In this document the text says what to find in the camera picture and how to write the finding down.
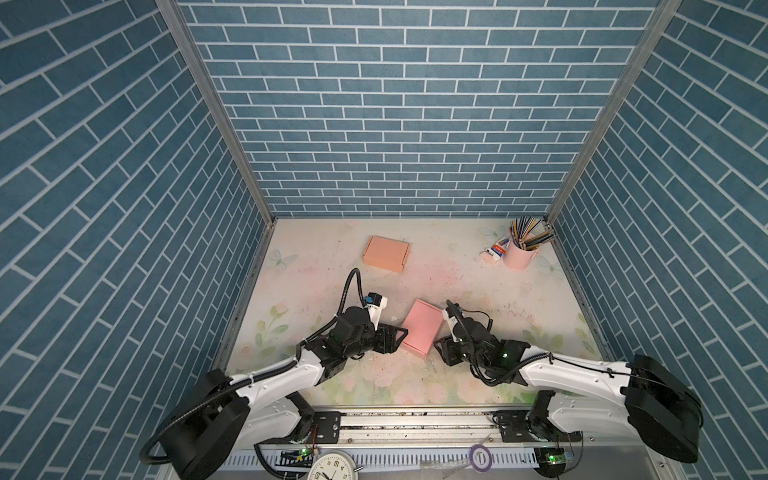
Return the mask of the pink paper box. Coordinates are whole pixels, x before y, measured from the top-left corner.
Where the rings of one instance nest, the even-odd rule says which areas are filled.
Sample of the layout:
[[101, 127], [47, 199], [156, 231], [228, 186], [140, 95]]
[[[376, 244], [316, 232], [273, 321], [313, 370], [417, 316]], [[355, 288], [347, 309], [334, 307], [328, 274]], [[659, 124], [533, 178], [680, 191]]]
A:
[[408, 333], [401, 347], [426, 360], [443, 322], [440, 308], [423, 300], [416, 300], [402, 324]]

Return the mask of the orange paper box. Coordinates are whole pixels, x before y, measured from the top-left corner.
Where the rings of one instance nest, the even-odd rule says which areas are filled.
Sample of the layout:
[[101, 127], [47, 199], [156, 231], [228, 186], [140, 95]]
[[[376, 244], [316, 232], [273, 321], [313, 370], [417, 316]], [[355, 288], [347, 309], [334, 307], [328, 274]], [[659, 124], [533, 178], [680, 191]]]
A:
[[380, 236], [371, 236], [363, 253], [363, 263], [387, 271], [401, 273], [410, 252], [410, 244]]

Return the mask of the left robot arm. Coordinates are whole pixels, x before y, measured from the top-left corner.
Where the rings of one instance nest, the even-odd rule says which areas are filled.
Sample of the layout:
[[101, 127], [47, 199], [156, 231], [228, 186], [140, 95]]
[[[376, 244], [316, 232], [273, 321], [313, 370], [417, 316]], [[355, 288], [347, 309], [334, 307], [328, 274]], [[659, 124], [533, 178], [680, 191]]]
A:
[[316, 411], [301, 392], [339, 374], [368, 352], [392, 354], [409, 332], [381, 322], [384, 296], [357, 294], [334, 317], [301, 340], [294, 354], [246, 374], [206, 373], [161, 422], [139, 452], [145, 465], [172, 466], [181, 479], [206, 479], [230, 454], [267, 440], [316, 437]]

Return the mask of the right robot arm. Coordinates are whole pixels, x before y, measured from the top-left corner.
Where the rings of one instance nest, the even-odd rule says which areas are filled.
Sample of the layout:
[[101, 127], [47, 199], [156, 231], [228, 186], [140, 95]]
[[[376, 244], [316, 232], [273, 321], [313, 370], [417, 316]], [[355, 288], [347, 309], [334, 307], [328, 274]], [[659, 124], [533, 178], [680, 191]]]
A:
[[702, 402], [655, 358], [637, 354], [629, 362], [606, 362], [565, 356], [500, 340], [453, 302], [442, 315], [450, 333], [434, 346], [446, 365], [468, 364], [487, 387], [515, 383], [536, 389], [526, 417], [535, 437], [601, 432], [637, 438], [680, 463], [698, 461]]

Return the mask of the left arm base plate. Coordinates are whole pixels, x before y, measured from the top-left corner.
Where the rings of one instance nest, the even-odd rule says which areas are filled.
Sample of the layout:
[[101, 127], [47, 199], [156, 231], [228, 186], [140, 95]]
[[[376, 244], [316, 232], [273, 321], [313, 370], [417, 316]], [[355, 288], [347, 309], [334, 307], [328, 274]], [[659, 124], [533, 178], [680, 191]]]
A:
[[341, 431], [340, 411], [318, 411], [312, 415], [303, 414], [288, 433], [269, 438], [263, 444], [337, 444]]

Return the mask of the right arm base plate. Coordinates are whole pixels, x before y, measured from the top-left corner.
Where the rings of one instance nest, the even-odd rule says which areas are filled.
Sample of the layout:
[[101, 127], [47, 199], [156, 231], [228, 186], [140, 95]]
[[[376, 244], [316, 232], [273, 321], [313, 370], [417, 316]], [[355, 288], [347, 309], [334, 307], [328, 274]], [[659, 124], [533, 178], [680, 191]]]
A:
[[580, 431], [565, 432], [556, 427], [548, 418], [525, 410], [502, 410], [492, 414], [493, 423], [498, 427], [504, 443], [520, 442], [579, 442], [583, 439]]

